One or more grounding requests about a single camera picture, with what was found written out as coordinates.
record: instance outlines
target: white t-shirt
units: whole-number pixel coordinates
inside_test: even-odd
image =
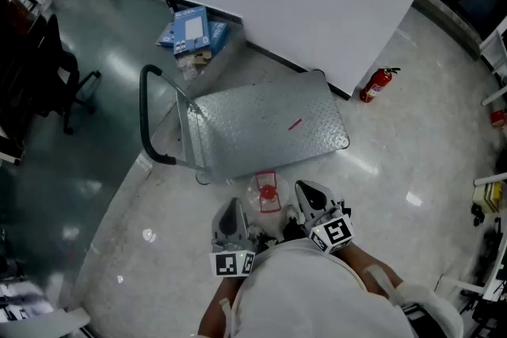
[[[436,315],[447,337],[463,336],[461,316],[430,289],[402,283],[396,291],[405,303]],[[237,338],[414,337],[399,306],[368,293],[349,266],[306,238],[256,257],[234,300],[230,327]]]

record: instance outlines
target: person's right arm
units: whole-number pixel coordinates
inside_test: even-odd
[[[372,275],[369,272],[364,271],[365,268],[373,264],[379,265],[382,268],[394,288],[398,287],[403,282],[403,280],[398,275],[396,275],[395,271],[393,271],[384,262],[369,255],[357,245],[354,245],[352,242],[333,253],[333,255],[343,260],[354,270],[355,273],[358,274],[366,286],[366,290],[368,290],[370,293],[379,294],[385,298],[388,298],[387,293],[379,286],[375,279],[373,279]]]

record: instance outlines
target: fire extinguisher label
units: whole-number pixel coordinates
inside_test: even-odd
[[[369,95],[369,97],[375,97],[376,95],[378,95],[380,93],[380,90],[382,90],[382,86],[379,86],[375,83],[370,88],[370,90],[366,92],[366,94]]]

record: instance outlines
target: white marker cube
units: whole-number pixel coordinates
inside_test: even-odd
[[[354,237],[354,230],[350,217],[342,215],[331,221],[315,226],[310,231],[309,238],[324,253],[332,253],[346,246]]]
[[[252,272],[255,253],[251,251],[223,251],[210,253],[214,276],[230,278],[248,276]]]

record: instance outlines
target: diamond plate platform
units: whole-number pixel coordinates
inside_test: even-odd
[[[201,112],[187,107],[188,126],[181,126],[183,138],[192,143],[187,142],[185,151],[215,180],[273,169],[349,145],[333,95],[318,70],[213,93],[195,103]]]

